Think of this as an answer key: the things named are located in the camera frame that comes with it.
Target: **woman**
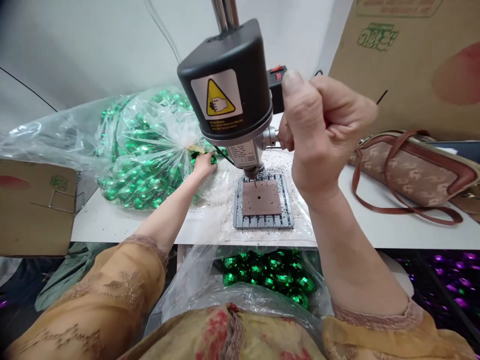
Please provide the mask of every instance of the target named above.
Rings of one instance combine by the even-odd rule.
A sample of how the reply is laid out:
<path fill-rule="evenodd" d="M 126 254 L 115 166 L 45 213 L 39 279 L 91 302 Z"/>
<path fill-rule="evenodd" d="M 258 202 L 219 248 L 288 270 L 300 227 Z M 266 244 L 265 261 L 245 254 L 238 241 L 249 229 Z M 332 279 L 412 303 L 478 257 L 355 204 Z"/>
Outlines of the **woman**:
<path fill-rule="evenodd" d="M 176 316 L 123 359 L 474 359 L 467 342 L 437 330 L 390 273 L 338 186 L 340 171 L 376 105 L 325 76 L 287 72 L 282 148 L 295 150 L 292 177 L 306 201 L 335 317 L 323 321 L 322 354 L 301 325 L 234 304 Z M 87 276 L 7 350 L 12 359 L 116 359 L 138 338 L 160 296 L 168 253 L 189 204 L 215 170 L 210 155 L 118 246 L 98 255 Z"/>

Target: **white table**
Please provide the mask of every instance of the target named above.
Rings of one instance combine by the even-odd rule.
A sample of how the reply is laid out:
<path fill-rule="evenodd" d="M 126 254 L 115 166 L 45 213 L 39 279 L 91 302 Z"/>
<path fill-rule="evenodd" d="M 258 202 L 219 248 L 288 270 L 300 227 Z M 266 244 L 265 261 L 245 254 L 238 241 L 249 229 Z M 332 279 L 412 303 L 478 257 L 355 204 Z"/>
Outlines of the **white table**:
<path fill-rule="evenodd" d="M 278 127 L 281 114 L 275 115 L 272 124 Z M 282 161 L 291 161 L 292 155 L 287 152 L 275 154 Z M 456 226 L 443 226 L 429 222 L 417 215 L 388 215 L 368 210 L 361 205 L 352 193 L 353 167 L 347 165 L 339 177 L 339 185 L 348 200 L 355 217 L 375 248 L 391 249 L 480 249 L 480 225 L 452 204 L 450 207 L 459 211 L 463 223 Z M 298 192 L 289 184 L 293 198 Z M 367 202 L 378 207 L 397 207 L 399 203 L 391 195 L 386 186 L 363 175 L 358 186 L 358 194 Z M 285 247 L 316 247 L 315 239 L 304 233 L 297 236 L 292 232 L 276 232 L 267 235 L 259 230 L 244 230 L 240 235 L 229 223 L 219 225 L 219 216 L 225 219 L 225 206 L 207 206 L 191 208 L 183 227 L 175 241 L 176 244 L 228 244 Z M 124 210 L 105 200 L 97 190 L 85 207 L 75 217 L 71 235 L 73 242 L 107 242 L 118 243 L 129 236 L 150 214 L 134 210 Z M 448 219 L 441 212 L 431 212 L 433 216 Z M 235 235 L 220 239 L 217 234 Z"/>

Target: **forearm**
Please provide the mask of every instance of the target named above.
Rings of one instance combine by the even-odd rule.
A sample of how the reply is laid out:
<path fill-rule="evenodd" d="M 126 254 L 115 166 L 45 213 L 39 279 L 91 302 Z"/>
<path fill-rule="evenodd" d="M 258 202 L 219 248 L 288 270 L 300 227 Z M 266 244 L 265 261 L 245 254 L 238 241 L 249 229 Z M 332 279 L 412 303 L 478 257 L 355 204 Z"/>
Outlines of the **forearm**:
<path fill-rule="evenodd" d="M 185 221 L 192 199 L 202 180 L 191 174 L 140 225 L 135 234 L 152 238 L 158 247 L 168 253 Z"/>
<path fill-rule="evenodd" d="M 408 297 L 363 233 L 340 189 L 309 206 L 309 212 L 332 299 L 359 313 L 401 314 Z"/>

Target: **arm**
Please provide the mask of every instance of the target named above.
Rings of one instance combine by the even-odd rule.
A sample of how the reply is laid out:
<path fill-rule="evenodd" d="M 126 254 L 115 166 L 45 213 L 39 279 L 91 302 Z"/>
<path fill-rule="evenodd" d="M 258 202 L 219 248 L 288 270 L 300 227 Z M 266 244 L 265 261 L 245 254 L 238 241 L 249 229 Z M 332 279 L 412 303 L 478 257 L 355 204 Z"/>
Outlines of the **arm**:
<path fill-rule="evenodd" d="M 7 349 L 8 359 L 117 359 L 138 337 L 165 284 L 168 253 L 198 186 L 215 170 L 201 155 L 193 173 L 135 233 L 102 251 L 88 274 Z"/>
<path fill-rule="evenodd" d="M 338 186 L 376 105 L 325 76 L 283 78 L 278 137 L 295 149 L 291 174 L 305 199 L 336 318 L 322 323 L 330 358 L 474 359 L 460 335 L 437 330 L 366 238 Z"/>
<path fill-rule="evenodd" d="M 402 314 L 409 299 L 362 232 L 338 187 L 376 105 L 326 76 L 311 82 L 290 72 L 283 80 L 285 104 L 279 138 L 295 149 L 292 177 L 305 199 L 322 271 L 335 303 L 354 312 Z M 325 119 L 330 123 L 326 128 Z"/>
<path fill-rule="evenodd" d="M 140 225 L 134 234 L 150 237 L 161 250 L 168 254 L 184 223 L 195 193 L 217 168 L 217 164 L 211 165 L 211 159 L 212 153 L 200 155 L 195 161 L 193 173 Z"/>

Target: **white wall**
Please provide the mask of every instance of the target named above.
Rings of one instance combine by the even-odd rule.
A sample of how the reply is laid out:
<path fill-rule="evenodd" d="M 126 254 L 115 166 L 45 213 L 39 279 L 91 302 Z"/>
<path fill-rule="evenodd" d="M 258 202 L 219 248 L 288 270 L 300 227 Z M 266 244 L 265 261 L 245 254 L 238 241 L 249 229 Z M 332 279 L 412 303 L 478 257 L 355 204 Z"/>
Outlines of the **white wall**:
<path fill-rule="evenodd" d="M 309 78 L 331 63 L 338 41 L 328 40 L 326 51 L 325 37 L 332 27 L 341 34 L 345 20 L 338 25 L 330 17 L 342 16 L 337 8 L 348 14 L 351 2 L 237 0 L 237 8 L 241 23 L 258 19 L 268 68 L 287 65 Z M 218 33 L 210 0 L 152 4 L 181 58 Z M 6 0 L 0 8 L 0 66 L 58 110 L 178 83 L 176 59 L 142 0 Z M 34 95 L 12 92 L 11 81 L 0 81 L 0 105 L 10 104 L 8 111 L 0 108 L 0 130 L 7 121 L 21 124 L 49 111 Z"/>

